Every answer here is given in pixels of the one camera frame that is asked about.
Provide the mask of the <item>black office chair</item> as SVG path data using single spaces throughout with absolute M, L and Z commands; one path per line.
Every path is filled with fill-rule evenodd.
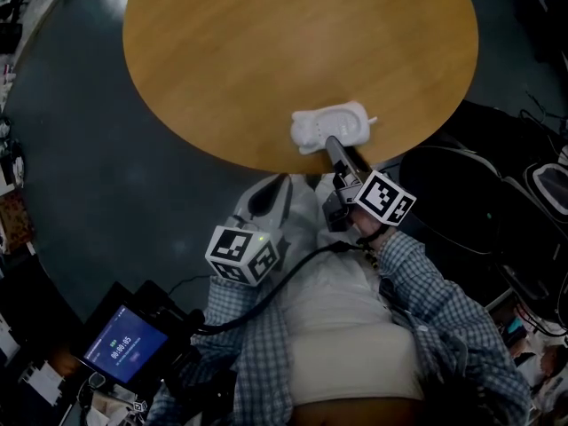
M 544 320 L 568 328 L 568 222 L 553 217 L 528 186 L 473 152 L 418 146 L 399 165 L 414 216 L 479 257 L 487 273 L 475 292 L 507 283 Z

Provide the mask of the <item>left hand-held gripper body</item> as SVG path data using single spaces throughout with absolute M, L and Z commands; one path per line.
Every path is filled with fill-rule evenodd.
M 283 220 L 232 215 L 215 228 L 205 259 L 224 280 L 256 287 L 284 264 Z

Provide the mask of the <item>brown patterned box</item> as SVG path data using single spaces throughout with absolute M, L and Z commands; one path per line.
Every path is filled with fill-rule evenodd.
M 32 241 L 34 228 L 19 191 L 0 196 L 0 225 L 4 230 L 6 254 Z

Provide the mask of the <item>person's white shirt torso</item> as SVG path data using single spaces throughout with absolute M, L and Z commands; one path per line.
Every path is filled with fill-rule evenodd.
M 309 262 L 280 296 L 297 406 L 347 398 L 422 399 L 414 336 L 394 323 L 378 279 L 352 254 Z

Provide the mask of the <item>white paper box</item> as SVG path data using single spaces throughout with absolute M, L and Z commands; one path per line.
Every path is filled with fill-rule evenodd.
M 50 406 L 56 406 L 62 396 L 59 388 L 65 378 L 45 360 L 40 368 L 30 365 L 20 377 Z

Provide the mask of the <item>person's right forearm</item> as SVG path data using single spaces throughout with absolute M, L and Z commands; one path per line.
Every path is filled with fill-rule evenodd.
M 388 228 L 361 208 L 351 219 L 378 256 L 380 292 L 413 332 L 418 354 L 431 365 L 451 366 L 459 357 L 473 363 L 502 351 L 502 340 L 486 309 L 447 280 L 413 237 Z

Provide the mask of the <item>black monitor with blue screen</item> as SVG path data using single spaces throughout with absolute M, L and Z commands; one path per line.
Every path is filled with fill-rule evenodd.
M 134 293 L 116 282 L 71 343 L 85 366 L 122 387 L 142 392 L 170 381 L 199 358 L 191 338 L 201 310 L 181 310 L 151 280 Z

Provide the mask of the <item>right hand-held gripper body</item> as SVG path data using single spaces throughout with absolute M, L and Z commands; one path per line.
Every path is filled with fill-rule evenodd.
M 351 213 L 356 208 L 383 225 L 398 227 L 416 203 L 415 196 L 377 170 L 372 170 L 363 182 L 353 174 L 334 174 L 332 185 L 322 205 L 332 233 L 345 232 L 352 226 Z

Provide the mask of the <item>black bag with grey trim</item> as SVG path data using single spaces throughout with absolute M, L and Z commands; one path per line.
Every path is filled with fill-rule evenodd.
M 556 162 L 527 167 L 524 180 L 535 200 L 556 221 L 568 224 L 568 145 Z

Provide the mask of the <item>person's left forearm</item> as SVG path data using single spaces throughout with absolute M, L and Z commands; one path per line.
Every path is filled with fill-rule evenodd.
M 205 323 L 219 326 L 239 319 L 271 290 L 270 281 L 260 288 L 251 288 L 215 277 L 209 286 Z M 197 335 L 192 344 L 201 358 L 213 367 L 231 365 L 239 357 L 260 361 L 269 367 L 288 364 L 288 331 L 276 299 L 246 324 L 218 335 Z

